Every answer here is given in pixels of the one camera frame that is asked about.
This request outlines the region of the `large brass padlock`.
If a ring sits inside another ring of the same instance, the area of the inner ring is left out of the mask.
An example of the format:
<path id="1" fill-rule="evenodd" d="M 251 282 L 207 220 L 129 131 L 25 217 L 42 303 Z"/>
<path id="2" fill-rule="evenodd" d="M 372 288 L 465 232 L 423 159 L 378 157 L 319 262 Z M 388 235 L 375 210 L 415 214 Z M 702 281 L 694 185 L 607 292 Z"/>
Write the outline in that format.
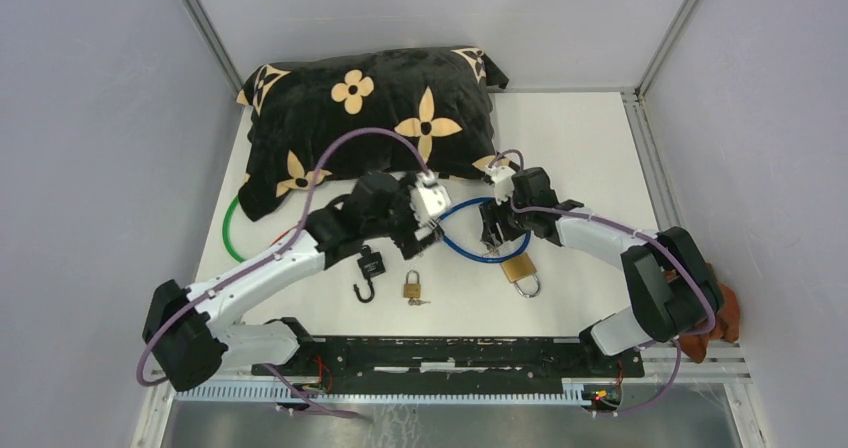
<path id="1" fill-rule="evenodd" d="M 537 268 L 527 253 L 512 257 L 500 264 L 507 281 L 518 295 L 532 299 L 541 294 L 542 284 Z"/>

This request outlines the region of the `black padlock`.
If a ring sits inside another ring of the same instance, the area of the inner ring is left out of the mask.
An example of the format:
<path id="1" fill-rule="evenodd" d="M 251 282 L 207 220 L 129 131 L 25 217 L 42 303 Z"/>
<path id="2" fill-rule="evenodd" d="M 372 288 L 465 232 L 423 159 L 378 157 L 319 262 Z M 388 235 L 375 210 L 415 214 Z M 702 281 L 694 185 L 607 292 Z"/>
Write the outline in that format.
<path id="1" fill-rule="evenodd" d="M 367 284 L 368 295 L 364 296 L 357 284 L 353 285 L 353 291 L 360 303 L 367 304 L 372 302 L 375 297 L 373 279 L 386 272 L 383 257 L 370 246 L 364 245 L 360 250 L 360 256 L 357 259 L 357 264 L 361 275 Z"/>

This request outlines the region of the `small brass padlock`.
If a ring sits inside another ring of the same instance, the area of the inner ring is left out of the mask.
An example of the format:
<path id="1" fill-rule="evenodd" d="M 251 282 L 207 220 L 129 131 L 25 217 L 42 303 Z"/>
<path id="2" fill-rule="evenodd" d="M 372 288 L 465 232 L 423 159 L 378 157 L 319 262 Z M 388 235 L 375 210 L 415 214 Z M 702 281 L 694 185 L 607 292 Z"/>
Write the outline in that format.
<path id="1" fill-rule="evenodd" d="M 421 306 L 423 304 L 428 304 L 428 301 L 423 300 L 421 297 L 422 288 L 420 283 L 420 274 L 417 270 L 410 270 L 406 273 L 402 287 L 402 294 L 407 300 L 409 306 Z"/>

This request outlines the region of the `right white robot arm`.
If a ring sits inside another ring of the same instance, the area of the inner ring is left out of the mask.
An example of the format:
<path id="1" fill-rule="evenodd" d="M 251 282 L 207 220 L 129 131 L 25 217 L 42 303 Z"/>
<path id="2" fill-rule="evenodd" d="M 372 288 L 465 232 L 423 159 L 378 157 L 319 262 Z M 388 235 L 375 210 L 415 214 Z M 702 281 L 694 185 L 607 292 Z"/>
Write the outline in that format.
<path id="1" fill-rule="evenodd" d="M 580 202 L 561 201 L 539 167 L 516 171 L 493 164 L 483 172 L 494 196 L 480 209 L 486 243 L 497 246 L 532 234 L 623 273 L 629 306 L 580 334 L 577 360 L 585 373 L 602 376 L 626 350 L 715 327 L 724 296 L 688 231 L 638 230 Z"/>

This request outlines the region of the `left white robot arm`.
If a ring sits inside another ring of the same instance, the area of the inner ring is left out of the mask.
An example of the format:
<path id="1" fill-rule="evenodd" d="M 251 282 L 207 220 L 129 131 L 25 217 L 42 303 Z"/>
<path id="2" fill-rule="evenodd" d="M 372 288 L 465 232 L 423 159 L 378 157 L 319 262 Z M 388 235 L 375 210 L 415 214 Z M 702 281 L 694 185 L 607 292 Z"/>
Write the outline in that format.
<path id="1" fill-rule="evenodd" d="M 397 179 L 376 172 L 361 177 L 352 191 L 304 215 L 295 228 L 260 254 L 207 281 L 182 287 L 168 280 L 153 292 L 137 366 L 148 359 L 163 372 L 162 382 L 178 392 L 198 387 L 220 369 L 260 363 L 280 365 L 293 375 L 313 365 L 313 346 L 283 321 L 242 325 L 240 318 L 283 289 L 357 255 L 364 244 L 387 238 L 409 260 L 436 243 L 438 218 L 451 200 L 431 173 Z"/>

